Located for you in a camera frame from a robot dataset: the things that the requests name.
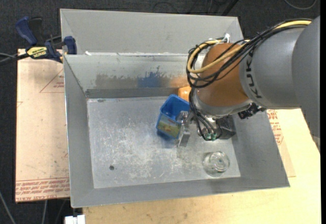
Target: yellow clamp label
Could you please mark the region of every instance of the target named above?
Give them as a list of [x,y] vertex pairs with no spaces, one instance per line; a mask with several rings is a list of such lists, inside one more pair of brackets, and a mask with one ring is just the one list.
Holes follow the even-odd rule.
[[27,54],[33,58],[39,58],[47,54],[46,47],[31,47],[27,50]]

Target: gray metal tray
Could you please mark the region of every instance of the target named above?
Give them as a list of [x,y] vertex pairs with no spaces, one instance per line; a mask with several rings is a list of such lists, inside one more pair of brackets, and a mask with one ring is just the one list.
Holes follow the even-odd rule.
[[[229,140],[205,142],[192,125],[186,147],[155,130],[160,106],[187,85],[188,50],[225,33],[232,42],[241,39],[236,17],[60,14],[62,36],[73,36],[78,49],[64,58],[72,207],[289,185],[265,113],[235,116],[237,134]],[[230,167],[212,178],[202,160],[217,150],[229,156]]]
[[[237,135],[206,142],[191,125],[186,147],[156,133],[159,108],[186,85],[186,55],[65,56],[71,204],[95,206],[288,186],[265,113],[240,120]],[[229,169],[205,173],[208,152]]]

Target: table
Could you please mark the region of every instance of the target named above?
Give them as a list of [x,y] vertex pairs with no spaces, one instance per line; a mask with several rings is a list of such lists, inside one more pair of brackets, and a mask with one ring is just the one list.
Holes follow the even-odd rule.
[[98,223],[321,223],[320,153],[300,109],[278,110],[296,177],[290,188],[83,208]]

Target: yellow cable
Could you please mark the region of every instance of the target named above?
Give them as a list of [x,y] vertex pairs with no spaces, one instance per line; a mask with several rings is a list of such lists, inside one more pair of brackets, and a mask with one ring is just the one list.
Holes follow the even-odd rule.
[[[284,24],[281,24],[279,26],[277,26],[276,28],[274,28],[273,30],[276,30],[276,29],[281,29],[283,27],[287,27],[287,26],[292,26],[292,25],[309,25],[311,23],[311,21],[308,21],[308,20],[296,20],[296,21],[289,21],[289,22],[286,22]],[[193,74],[198,74],[198,73],[202,73],[204,71],[206,71],[207,69],[215,66],[216,64],[218,64],[219,62],[223,61],[224,59],[227,59],[228,57],[230,57],[231,55],[234,55],[236,54],[239,50],[241,50],[241,48],[244,46],[244,45],[240,45],[239,47],[233,49],[232,51],[226,53],[224,56],[220,57],[219,59],[215,60],[214,62],[208,64],[207,66],[205,67],[202,67],[200,69],[192,69],[191,68],[191,63],[195,57],[195,55],[202,49],[202,47],[206,46],[206,45],[214,45],[216,43],[220,43],[221,40],[208,40],[206,41],[205,43],[199,45],[195,51],[191,54],[189,60],[188,60],[188,63],[187,63],[187,69],[190,73],[193,73]]]

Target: black floor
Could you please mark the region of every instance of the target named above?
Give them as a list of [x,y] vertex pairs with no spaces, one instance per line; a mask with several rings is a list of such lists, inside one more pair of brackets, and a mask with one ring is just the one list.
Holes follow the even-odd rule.
[[[289,0],[306,7],[314,0]],[[60,33],[60,8],[101,9],[133,12],[162,12],[198,15],[221,15],[231,0],[0,0],[0,52],[14,54],[27,47],[19,37],[15,22],[23,16],[43,18],[44,35]],[[291,18],[315,18],[320,15],[320,0],[309,10],[298,10],[283,0],[239,0],[229,16],[237,16],[245,37],[252,37],[267,26]],[[44,202],[14,203],[16,64],[0,66],[0,191],[17,224],[41,223]],[[54,223],[62,200],[48,202],[45,223]],[[72,215],[69,201],[62,215]],[[0,223],[11,223],[0,203]]]

